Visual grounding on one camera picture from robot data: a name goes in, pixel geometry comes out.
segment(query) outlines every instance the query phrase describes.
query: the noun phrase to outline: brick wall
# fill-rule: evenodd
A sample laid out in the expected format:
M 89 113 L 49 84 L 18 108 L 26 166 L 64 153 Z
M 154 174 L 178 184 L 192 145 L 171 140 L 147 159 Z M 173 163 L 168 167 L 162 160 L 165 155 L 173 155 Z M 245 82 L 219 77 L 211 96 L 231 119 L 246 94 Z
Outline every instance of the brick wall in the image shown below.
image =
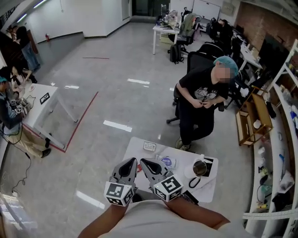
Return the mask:
M 290 50 L 295 39 L 298 39 L 298 26 L 289 20 L 264 8 L 241 2 L 235 26 L 244 28 L 244 35 L 248 41 L 260 50 L 266 33 L 272 35 Z

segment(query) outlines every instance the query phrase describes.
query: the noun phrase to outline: khaki pants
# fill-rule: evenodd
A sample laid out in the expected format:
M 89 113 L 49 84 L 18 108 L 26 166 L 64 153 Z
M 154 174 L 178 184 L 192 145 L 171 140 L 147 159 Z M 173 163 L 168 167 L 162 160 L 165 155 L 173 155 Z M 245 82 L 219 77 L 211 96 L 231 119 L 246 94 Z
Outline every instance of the khaki pants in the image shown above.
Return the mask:
M 22 146 L 30 154 L 36 157 L 42 157 L 42 151 L 46 149 L 45 148 L 46 141 L 44 139 L 41 139 L 32 135 L 24 127 L 23 127 L 23 131 L 22 131 L 22 128 L 20 129 L 19 134 L 6 136 L 6 139 L 12 144 L 17 143 L 16 145 Z

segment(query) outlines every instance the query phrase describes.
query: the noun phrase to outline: black backpack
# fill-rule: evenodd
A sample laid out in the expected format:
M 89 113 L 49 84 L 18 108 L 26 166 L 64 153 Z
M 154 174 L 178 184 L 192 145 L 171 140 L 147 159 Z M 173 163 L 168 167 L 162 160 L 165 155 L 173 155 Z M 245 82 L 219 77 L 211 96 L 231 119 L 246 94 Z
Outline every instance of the black backpack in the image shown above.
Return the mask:
M 174 44 L 170 48 L 170 53 L 169 53 L 169 60 L 171 62 L 174 62 L 175 65 L 179 64 L 179 62 L 183 62 L 184 58 L 181 57 L 181 45 Z

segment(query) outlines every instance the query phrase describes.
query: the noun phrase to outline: hand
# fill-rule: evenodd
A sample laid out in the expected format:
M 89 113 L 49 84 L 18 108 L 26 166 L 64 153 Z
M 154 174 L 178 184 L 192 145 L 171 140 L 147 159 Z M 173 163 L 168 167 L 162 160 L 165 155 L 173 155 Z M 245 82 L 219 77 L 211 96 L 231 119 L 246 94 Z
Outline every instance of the hand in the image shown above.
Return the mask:
M 214 102 L 213 102 L 213 100 L 207 100 L 207 101 L 203 102 L 202 104 L 205 108 L 209 108 L 214 104 Z
M 194 99 L 192 105 L 194 108 L 200 108 L 203 106 L 202 101 L 199 99 Z

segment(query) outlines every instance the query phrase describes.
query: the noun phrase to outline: man in black t-shirt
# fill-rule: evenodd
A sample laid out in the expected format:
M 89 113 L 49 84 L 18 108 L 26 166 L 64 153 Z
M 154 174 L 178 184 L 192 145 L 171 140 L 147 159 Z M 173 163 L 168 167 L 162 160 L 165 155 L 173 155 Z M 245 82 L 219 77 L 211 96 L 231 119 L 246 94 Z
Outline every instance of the man in black t-shirt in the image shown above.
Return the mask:
M 26 27 L 14 26 L 13 32 L 16 34 L 15 42 L 17 42 L 20 45 L 20 47 L 22 48 L 22 53 L 28 62 L 29 69 L 35 71 L 38 68 L 40 68 L 40 64 L 38 63 L 38 60 L 37 60 L 35 53 L 32 49 L 31 42 L 28 37 Z
M 238 74 L 238 67 L 228 56 L 217 58 L 214 64 L 204 71 L 191 70 L 177 83 L 181 97 L 178 104 L 180 138 L 176 149 L 188 150 L 193 140 L 210 135 L 214 126 L 214 105 L 228 98 L 228 83 Z

